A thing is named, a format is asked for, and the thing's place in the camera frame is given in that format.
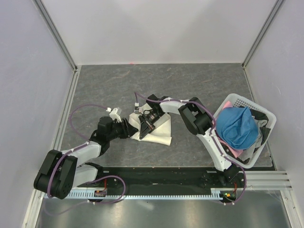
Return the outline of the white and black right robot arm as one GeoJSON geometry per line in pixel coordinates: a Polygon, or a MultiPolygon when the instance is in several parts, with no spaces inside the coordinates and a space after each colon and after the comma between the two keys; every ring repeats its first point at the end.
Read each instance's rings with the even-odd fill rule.
{"type": "Polygon", "coordinates": [[[177,100],[167,96],[161,98],[151,95],[146,98],[151,108],[139,116],[139,139],[156,130],[156,122],[167,113],[181,116],[188,131],[197,136],[209,152],[214,167],[217,170],[218,183],[223,187],[230,186],[235,181],[238,169],[227,157],[215,133],[216,121],[197,97],[190,100],[177,100]]]}

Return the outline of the blue cloth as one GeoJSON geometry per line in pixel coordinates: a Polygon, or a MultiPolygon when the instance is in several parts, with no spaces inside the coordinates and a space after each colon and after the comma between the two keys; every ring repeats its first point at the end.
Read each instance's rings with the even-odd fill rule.
{"type": "Polygon", "coordinates": [[[230,147],[245,150],[258,137],[258,127],[248,107],[228,107],[223,109],[216,120],[218,136],[230,147]]]}

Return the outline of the aluminium frame post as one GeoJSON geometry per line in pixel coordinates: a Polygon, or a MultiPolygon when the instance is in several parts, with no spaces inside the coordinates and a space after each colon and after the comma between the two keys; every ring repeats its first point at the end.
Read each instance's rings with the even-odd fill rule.
{"type": "Polygon", "coordinates": [[[59,46],[60,50],[62,51],[64,57],[66,58],[68,64],[71,66],[73,71],[77,71],[78,66],[75,63],[74,59],[72,58],[70,52],[67,49],[58,29],[56,28],[45,4],[42,0],[33,0],[33,3],[36,5],[37,9],[39,10],[43,20],[45,21],[48,29],[50,30],[52,36],[54,37],[57,45],[59,46]]]}
{"type": "Polygon", "coordinates": [[[255,38],[249,52],[247,53],[244,61],[242,62],[242,68],[245,69],[249,64],[251,58],[253,57],[254,53],[256,52],[257,48],[259,47],[260,43],[262,42],[264,36],[268,32],[270,26],[274,22],[276,16],[278,15],[282,5],[284,4],[285,0],[276,0],[273,7],[271,8],[266,20],[263,23],[257,37],[255,38]]]}

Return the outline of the pink cloth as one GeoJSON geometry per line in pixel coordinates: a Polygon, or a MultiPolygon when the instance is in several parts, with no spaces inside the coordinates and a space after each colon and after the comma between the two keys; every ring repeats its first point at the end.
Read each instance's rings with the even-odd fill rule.
{"type": "MultiPolygon", "coordinates": [[[[224,104],[222,110],[224,110],[224,109],[226,109],[226,108],[232,108],[232,107],[233,107],[233,106],[232,106],[232,103],[231,103],[230,101],[227,101],[227,102],[225,102],[225,104],[224,104]]],[[[228,150],[233,154],[233,156],[234,156],[235,158],[238,158],[238,157],[242,154],[243,150],[234,149],[234,148],[232,148],[230,145],[228,145],[225,141],[223,141],[219,136],[217,136],[217,138],[218,138],[218,140],[219,140],[219,142],[220,142],[221,144],[223,144],[223,145],[225,145],[225,146],[228,147],[228,150]]]]}

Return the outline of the left aluminium frame post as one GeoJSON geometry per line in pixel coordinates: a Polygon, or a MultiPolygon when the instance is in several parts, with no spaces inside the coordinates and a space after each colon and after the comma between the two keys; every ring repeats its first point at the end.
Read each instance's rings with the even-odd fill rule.
{"type": "Polygon", "coordinates": [[[66,58],[68,64],[71,66],[73,71],[77,71],[78,66],[75,63],[74,59],[72,58],[70,52],[67,49],[58,29],[56,28],[45,4],[42,0],[33,0],[33,3],[36,5],[37,9],[39,10],[43,20],[45,21],[48,29],[50,30],[52,36],[54,37],[57,45],[59,46],[60,50],[62,51],[64,57],[66,58]]]}

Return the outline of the white plastic laundry basket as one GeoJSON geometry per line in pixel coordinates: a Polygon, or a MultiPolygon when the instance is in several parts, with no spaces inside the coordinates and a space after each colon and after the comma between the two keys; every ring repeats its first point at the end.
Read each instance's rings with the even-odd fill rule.
{"type": "MultiPolygon", "coordinates": [[[[256,104],[255,102],[253,102],[249,99],[246,99],[245,97],[242,97],[242,96],[237,95],[237,94],[229,94],[226,97],[226,99],[223,101],[221,106],[218,108],[218,110],[214,114],[214,117],[216,118],[216,120],[217,120],[217,117],[218,117],[219,113],[222,111],[222,108],[223,108],[225,102],[227,102],[227,101],[230,101],[232,103],[233,107],[248,107],[249,109],[254,109],[254,110],[260,111],[262,113],[265,113],[267,115],[268,119],[269,119],[267,127],[271,129],[270,130],[270,134],[271,134],[272,129],[273,129],[275,123],[276,123],[276,116],[272,112],[270,112],[267,109],[263,108],[262,106],[256,104]]],[[[257,159],[258,159],[259,155],[261,154],[265,145],[266,145],[266,143],[263,146],[261,146],[257,150],[257,152],[254,153],[253,157],[249,160],[249,162],[247,164],[243,164],[238,158],[235,158],[230,151],[227,154],[227,157],[230,160],[232,160],[232,161],[236,162],[237,164],[241,165],[243,168],[250,169],[254,166],[255,162],[257,161],[257,159]]]]}

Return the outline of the white cloth napkin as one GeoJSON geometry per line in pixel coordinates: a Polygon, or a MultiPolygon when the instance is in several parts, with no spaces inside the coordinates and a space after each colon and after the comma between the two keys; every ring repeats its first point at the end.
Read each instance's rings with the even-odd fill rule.
{"type": "Polygon", "coordinates": [[[129,115],[129,123],[139,131],[131,136],[131,139],[140,142],[160,143],[167,146],[171,144],[171,116],[165,113],[159,120],[154,123],[155,129],[140,139],[140,120],[139,114],[132,113],[129,115]]]}

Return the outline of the black cloth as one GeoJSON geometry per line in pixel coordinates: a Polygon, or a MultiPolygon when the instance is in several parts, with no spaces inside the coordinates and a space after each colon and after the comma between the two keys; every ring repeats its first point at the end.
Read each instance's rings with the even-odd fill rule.
{"type": "Polygon", "coordinates": [[[254,153],[257,152],[257,150],[266,143],[271,130],[267,127],[269,119],[265,113],[254,109],[250,109],[250,111],[258,127],[258,136],[255,142],[239,155],[238,159],[243,164],[247,164],[253,157],[254,153]]]}

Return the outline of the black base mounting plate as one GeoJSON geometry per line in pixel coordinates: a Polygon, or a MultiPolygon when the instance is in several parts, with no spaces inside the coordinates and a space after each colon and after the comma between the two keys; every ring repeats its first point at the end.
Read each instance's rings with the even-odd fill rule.
{"type": "Polygon", "coordinates": [[[245,177],[238,172],[231,183],[218,182],[217,171],[204,167],[103,167],[97,178],[115,175],[126,184],[127,194],[209,193],[211,188],[238,189],[245,177]]]}

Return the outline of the aluminium front frame rails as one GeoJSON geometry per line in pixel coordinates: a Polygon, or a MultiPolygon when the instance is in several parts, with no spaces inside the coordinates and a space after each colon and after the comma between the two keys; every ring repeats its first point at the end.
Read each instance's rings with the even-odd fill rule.
{"type": "Polygon", "coordinates": [[[253,169],[226,180],[198,167],[42,169],[25,228],[301,228],[285,171],[253,169]]]}

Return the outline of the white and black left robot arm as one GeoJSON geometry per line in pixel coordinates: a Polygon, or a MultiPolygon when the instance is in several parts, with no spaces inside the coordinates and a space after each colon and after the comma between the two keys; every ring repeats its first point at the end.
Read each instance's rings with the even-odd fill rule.
{"type": "Polygon", "coordinates": [[[97,129],[84,144],[66,151],[50,150],[33,183],[34,189],[48,197],[64,199],[72,188],[89,182],[99,187],[104,182],[104,175],[99,166],[91,159],[103,155],[114,139],[127,139],[139,131],[127,119],[120,122],[111,117],[101,117],[97,129]]]}

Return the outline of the right aluminium frame post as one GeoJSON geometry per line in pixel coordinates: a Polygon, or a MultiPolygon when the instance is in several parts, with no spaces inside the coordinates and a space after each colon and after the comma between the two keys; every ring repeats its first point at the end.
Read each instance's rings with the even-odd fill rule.
{"type": "Polygon", "coordinates": [[[256,52],[257,48],[259,47],[260,43],[262,42],[264,36],[268,32],[270,26],[274,22],[276,16],[278,15],[282,5],[284,4],[285,0],[276,0],[273,7],[271,8],[266,20],[263,23],[257,37],[255,38],[249,52],[247,53],[244,61],[242,62],[242,68],[245,69],[249,64],[251,58],[253,57],[254,53],[256,52]]]}

